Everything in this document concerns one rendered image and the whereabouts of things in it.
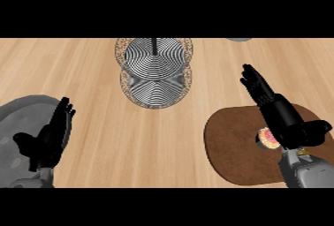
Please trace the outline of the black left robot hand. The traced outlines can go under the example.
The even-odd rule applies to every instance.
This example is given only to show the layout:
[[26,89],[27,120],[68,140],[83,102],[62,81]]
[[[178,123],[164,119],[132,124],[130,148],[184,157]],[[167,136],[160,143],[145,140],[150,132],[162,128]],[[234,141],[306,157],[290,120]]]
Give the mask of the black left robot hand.
[[39,135],[33,136],[26,132],[14,135],[20,153],[30,160],[28,170],[31,172],[57,167],[71,135],[74,114],[76,109],[70,98],[62,97],[51,122],[42,127]]

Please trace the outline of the brown wooden cutting board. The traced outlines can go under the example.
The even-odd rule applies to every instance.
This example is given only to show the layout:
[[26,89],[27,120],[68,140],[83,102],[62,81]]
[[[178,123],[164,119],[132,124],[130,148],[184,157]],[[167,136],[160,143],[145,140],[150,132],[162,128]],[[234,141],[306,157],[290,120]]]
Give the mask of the brown wooden cutting board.
[[206,122],[206,155],[216,173],[235,185],[284,182],[300,187],[296,170],[283,161],[283,149],[256,142],[265,120],[258,106],[221,109]]

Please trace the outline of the pink frosted cupcake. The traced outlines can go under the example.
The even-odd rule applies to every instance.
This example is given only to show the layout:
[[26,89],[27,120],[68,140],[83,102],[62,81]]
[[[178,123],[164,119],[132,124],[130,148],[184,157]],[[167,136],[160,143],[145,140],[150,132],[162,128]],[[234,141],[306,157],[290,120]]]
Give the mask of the pink frosted cupcake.
[[256,144],[263,149],[277,149],[281,146],[268,127],[262,128],[258,132]]

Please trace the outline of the grey round plate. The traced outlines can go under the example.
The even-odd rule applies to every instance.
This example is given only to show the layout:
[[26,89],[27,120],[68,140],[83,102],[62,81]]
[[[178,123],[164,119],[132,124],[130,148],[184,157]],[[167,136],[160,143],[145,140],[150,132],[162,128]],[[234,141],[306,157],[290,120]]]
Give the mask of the grey round plate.
[[20,153],[14,135],[18,132],[39,135],[60,102],[48,95],[30,95],[0,106],[0,188],[9,188],[18,179],[39,174],[28,170],[30,160]]

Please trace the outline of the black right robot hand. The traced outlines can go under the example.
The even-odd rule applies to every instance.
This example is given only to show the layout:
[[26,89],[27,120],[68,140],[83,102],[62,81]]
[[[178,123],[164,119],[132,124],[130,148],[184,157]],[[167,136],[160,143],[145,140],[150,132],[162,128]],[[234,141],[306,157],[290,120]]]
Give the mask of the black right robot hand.
[[289,149],[317,147],[326,142],[333,126],[326,120],[306,121],[287,98],[275,93],[265,77],[250,64],[243,65],[241,84],[255,100],[265,123],[281,146]]

